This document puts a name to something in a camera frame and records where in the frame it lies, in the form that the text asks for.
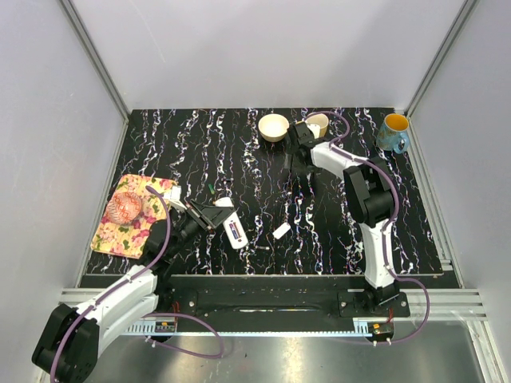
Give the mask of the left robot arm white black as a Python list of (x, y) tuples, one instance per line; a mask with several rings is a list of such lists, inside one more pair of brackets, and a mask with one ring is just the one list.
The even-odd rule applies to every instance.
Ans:
[(76, 306), (50, 314), (31, 361), (56, 382), (83, 382), (105, 349), (148, 314), (177, 312), (170, 278), (176, 255), (196, 236), (222, 226), (236, 209), (228, 197), (212, 205), (190, 200), (178, 223), (170, 211), (151, 224), (138, 263), (115, 283)]

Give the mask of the white battery cover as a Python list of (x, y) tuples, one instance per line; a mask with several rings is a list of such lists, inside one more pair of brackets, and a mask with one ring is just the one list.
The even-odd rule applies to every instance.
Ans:
[(281, 239), (290, 229), (291, 225), (289, 223), (283, 223), (272, 234), (275, 239)]

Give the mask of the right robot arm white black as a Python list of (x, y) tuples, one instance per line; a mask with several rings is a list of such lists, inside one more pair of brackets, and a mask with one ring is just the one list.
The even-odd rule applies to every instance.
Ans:
[(374, 313), (399, 295), (390, 234), (398, 214), (398, 195), (386, 163), (341, 149), (333, 140), (316, 138), (305, 122), (293, 124), (285, 137), (288, 167), (301, 164), (319, 168), (344, 182), (352, 219), (362, 231), (366, 260), (366, 288), (358, 299), (364, 310)]

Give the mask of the blue purple battery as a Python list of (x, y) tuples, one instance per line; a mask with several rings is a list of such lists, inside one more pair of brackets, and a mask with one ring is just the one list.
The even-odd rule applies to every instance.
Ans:
[(237, 223), (231, 223), (230, 224), (232, 234), (237, 242), (243, 242), (244, 241), (244, 231), (240, 230)]

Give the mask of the white remote control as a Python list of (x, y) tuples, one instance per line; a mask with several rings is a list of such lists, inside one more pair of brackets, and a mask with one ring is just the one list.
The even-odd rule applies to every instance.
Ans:
[[(229, 197), (222, 197), (214, 202), (217, 207), (234, 207), (234, 203)], [(240, 222), (240, 218), (236, 211), (223, 222), (224, 230), (227, 234), (228, 240), (234, 250), (239, 250), (248, 245), (248, 237)]]

